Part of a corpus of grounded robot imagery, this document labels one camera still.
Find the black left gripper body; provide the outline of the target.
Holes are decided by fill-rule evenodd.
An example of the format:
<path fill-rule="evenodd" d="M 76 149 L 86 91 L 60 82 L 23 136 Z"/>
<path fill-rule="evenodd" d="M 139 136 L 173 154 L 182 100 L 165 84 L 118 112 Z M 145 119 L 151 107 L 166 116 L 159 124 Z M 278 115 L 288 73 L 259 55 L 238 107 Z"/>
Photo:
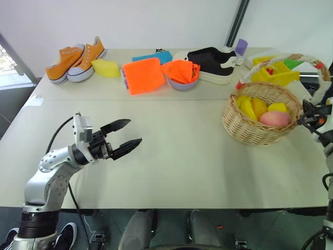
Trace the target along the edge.
<path fill-rule="evenodd" d="M 95 160 L 108 158 L 115 160 L 112 146 L 106 141 L 106 137 L 107 134 L 103 130 L 92 134 L 92 141 L 89 142 L 88 150 Z"/>

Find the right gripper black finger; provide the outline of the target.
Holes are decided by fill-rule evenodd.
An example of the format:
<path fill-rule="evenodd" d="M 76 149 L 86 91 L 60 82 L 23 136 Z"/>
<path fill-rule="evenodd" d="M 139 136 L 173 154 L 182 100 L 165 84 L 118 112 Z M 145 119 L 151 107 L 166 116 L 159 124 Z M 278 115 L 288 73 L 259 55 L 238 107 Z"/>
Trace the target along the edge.
<path fill-rule="evenodd" d="M 313 115 L 314 114 L 314 105 L 307 100 L 303 100 L 302 102 L 302 107 L 303 107 L 303 114 L 304 115 Z"/>
<path fill-rule="evenodd" d="M 316 117 L 300 117 L 297 120 L 298 125 L 313 126 L 316 124 Z"/>

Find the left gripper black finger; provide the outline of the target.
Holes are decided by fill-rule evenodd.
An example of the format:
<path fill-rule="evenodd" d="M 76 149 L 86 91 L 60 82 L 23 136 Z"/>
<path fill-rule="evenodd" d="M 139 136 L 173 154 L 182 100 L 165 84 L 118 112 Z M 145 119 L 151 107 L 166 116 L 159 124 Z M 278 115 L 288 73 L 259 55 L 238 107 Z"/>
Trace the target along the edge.
<path fill-rule="evenodd" d="M 135 148 L 137 148 L 141 142 L 142 142 L 142 138 L 139 138 L 139 139 L 133 139 L 133 140 L 130 140 L 130 141 L 127 141 L 127 142 L 121 144 L 117 149 L 112 151 L 110 158 L 112 158 L 113 160 L 117 160 L 117 159 L 129 154 L 131 151 L 133 151 Z"/>
<path fill-rule="evenodd" d="M 116 132 L 123 127 L 125 127 L 129 122 L 131 122 L 131 119 L 119 119 L 116 121 L 113 121 L 107 125 L 104 125 L 100 128 L 103 135 L 107 135 L 111 132 Z"/>

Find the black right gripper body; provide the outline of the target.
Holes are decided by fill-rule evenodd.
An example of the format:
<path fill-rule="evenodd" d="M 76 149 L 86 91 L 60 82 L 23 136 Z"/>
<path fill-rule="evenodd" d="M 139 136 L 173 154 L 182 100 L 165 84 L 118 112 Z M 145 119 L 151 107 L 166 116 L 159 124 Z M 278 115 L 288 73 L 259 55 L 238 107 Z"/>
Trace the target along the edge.
<path fill-rule="evenodd" d="M 313 128 L 320 128 L 327 121 L 328 105 L 316 105 L 314 110 L 315 121 L 311 123 Z"/>

